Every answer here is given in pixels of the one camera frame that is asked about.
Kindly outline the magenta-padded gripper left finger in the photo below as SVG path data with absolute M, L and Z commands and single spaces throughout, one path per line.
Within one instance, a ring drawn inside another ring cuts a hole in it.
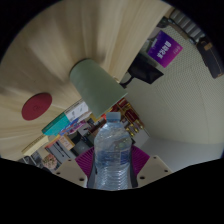
M 69 158 L 55 171 L 55 175 L 83 188 L 95 184 L 94 148 L 81 153 L 75 159 Z

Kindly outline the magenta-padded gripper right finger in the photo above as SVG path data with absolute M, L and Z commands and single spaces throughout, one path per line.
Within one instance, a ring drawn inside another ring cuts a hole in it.
M 132 146 L 130 178 L 133 188 L 140 188 L 172 173 L 158 155 L 149 156 Z

